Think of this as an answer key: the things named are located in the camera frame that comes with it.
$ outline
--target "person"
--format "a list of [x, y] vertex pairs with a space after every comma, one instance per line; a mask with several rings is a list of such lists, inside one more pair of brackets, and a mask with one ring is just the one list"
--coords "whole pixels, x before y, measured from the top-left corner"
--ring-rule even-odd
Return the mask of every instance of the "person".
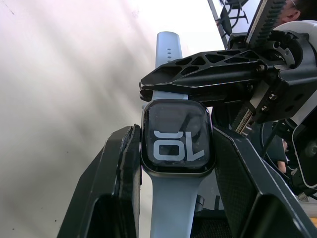
[[317, 0], [287, 0], [277, 25], [303, 20], [317, 21]]

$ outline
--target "watch face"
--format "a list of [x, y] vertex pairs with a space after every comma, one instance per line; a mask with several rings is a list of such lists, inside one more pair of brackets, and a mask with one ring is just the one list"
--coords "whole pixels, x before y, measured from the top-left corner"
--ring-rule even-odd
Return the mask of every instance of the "watch face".
[[189, 100], [154, 100], [144, 109], [142, 160], [159, 173], [203, 173], [214, 166], [210, 115]]

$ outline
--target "gear teeth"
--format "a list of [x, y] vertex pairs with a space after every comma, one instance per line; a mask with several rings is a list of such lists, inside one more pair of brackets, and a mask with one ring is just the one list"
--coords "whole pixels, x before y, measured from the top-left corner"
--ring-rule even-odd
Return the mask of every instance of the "gear teeth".
[[247, 42], [249, 47], [258, 47], [269, 39], [271, 31], [274, 29], [275, 23], [278, 20], [278, 17], [280, 16], [280, 13], [285, 5], [285, 2], [286, 0], [268, 0], [265, 3], [262, 15], [260, 16], [260, 19], [257, 21], [256, 26], [251, 26], [253, 27], [253, 32], [251, 31], [251, 37], [246, 37], [246, 39], [249, 40]]
[[241, 107], [239, 113], [237, 114], [236, 118], [233, 120], [233, 123], [232, 123], [232, 125], [231, 125], [231, 127], [232, 127], [233, 130], [236, 130], [236, 129], [237, 129], [237, 127], [239, 126], [239, 124], [240, 124], [242, 118], [244, 117], [244, 115], [246, 114], [246, 112], [248, 111], [248, 109], [249, 109], [249, 108], [248, 108], [248, 105], [247, 105], [247, 104], [244, 104], [244, 105]]

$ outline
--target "white wall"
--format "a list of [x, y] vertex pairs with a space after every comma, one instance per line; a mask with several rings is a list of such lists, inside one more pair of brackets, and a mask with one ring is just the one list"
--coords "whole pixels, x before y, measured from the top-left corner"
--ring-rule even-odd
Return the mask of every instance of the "white wall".
[[[0, 2], [0, 237], [56, 237], [79, 177], [114, 130], [139, 123], [156, 34], [184, 55], [222, 49], [207, 1]], [[140, 237], [149, 237], [143, 176]]]

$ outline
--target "screw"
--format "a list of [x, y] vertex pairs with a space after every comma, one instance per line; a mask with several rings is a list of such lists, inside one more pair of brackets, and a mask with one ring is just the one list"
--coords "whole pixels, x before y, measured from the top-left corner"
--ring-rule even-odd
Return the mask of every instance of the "screw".
[[265, 70], [265, 65], [263, 64], [260, 64], [258, 67], [257, 67], [257, 72], [263, 72]]
[[267, 106], [263, 106], [263, 107], [261, 108], [261, 110], [262, 110], [262, 112], [267, 112], [267, 111], [268, 111], [268, 107], [267, 107]]
[[249, 92], [252, 92], [252, 90], [253, 90], [253, 85], [252, 85], [252, 84], [248, 84], [248, 85], [247, 85], [247, 89], [248, 89]]
[[277, 96], [272, 93], [272, 94], [269, 96], [269, 99], [270, 99], [271, 101], [275, 101], [275, 100], [277, 99]]
[[317, 154], [317, 143], [311, 141], [305, 149], [305, 154], [308, 158], [312, 158]]

